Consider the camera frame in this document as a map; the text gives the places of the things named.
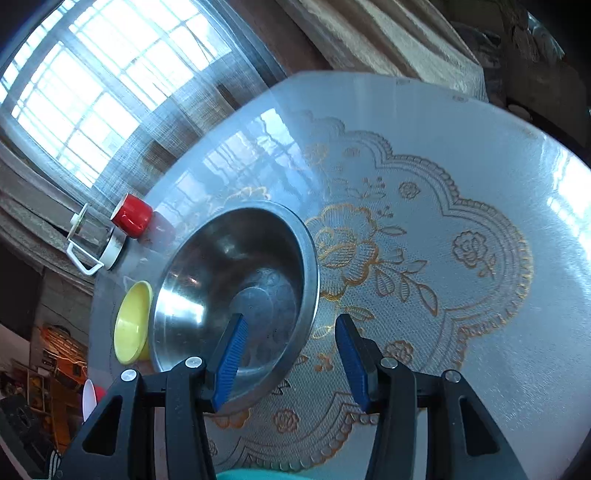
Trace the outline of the beige drape curtain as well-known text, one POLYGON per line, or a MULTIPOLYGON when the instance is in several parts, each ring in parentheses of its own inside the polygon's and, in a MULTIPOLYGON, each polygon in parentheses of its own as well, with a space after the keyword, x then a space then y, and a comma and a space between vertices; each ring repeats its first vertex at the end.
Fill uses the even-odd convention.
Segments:
POLYGON ((281 1, 339 71, 407 77, 489 100, 483 67, 429 1, 281 1))

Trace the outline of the sheer window curtain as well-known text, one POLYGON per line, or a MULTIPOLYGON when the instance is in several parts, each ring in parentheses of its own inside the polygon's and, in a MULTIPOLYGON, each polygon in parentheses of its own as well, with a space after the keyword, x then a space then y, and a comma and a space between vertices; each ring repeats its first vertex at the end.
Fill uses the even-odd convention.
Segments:
POLYGON ((108 216, 126 193, 143 197, 206 133, 286 77, 276 59, 232 50, 197 72, 149 112, 90 189, 90 206, 108 216))

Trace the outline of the lace patterned tablecloth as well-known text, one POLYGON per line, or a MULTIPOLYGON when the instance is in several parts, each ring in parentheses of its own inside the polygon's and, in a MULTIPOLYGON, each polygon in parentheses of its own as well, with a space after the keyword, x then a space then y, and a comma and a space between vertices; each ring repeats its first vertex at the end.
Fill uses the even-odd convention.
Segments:
POLYGON ((590 170, 534 126, 419 81, 305 73, 182 155, 151 188, 156 226, 97 276, 89 374, 120 372, 126 291, 156 283, 212 216, 254 201, 294 211, 318 251, 318 310, 262 399, 208 420, 219 470, 360 479, 375 417, 335 347, 347 313, 388 357, 459 370, 532 479, 557 479, 590 430, 590 170))

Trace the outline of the yellow plastic bowl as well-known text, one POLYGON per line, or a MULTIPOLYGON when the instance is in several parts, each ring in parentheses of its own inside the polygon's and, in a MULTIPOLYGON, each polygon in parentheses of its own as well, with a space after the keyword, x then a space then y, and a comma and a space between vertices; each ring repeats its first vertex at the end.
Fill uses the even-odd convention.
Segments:
POLYGON ((114 329, 113 347, 122 365, 149 359, 148 327, 153 292, 146 281, 136 282, 125 294, 114 329))

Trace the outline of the red mug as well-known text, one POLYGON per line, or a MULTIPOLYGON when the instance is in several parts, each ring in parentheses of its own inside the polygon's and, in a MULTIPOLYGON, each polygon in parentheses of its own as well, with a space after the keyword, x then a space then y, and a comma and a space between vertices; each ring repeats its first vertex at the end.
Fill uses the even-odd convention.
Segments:
POLYGON ((126 194, 114 208, 110 221, 130 238, 139 238, 148 227, 152 208, 142 199, 126 194))

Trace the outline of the large stainless steel bowl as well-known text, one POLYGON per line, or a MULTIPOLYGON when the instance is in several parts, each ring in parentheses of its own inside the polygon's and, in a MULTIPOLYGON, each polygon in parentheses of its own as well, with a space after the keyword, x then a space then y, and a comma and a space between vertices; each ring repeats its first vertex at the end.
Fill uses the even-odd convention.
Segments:
POLYGON ((172 255, 155 286, 150 357, 163 372, 190 356, 211 358, 231 315, 249 335, 221 411, 270 394, 301 354, 318 309, 317 252, 301 218, 270 201, 226 207, 172 255))

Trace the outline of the red bowl white inside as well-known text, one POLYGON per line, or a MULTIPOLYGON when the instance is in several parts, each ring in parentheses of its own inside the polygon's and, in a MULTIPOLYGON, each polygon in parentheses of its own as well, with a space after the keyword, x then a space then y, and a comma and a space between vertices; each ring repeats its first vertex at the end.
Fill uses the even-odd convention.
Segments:
POLYGON ((90 379, 87 379, 82 391, 82 418, 86 422, 97 404, 104 398, 106 391, 95 385, 90 379))

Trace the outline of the orange wooden cabinet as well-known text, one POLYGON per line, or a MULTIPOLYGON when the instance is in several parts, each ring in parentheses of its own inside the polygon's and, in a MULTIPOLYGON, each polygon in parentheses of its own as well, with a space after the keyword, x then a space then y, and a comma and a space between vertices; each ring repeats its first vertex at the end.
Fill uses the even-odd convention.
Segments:
POLYGON ((45 323, 33 329, 27 359, 11 359, 9 372, 42 435, 64 453, 82 422, 87 347, 66 328, 45 323))

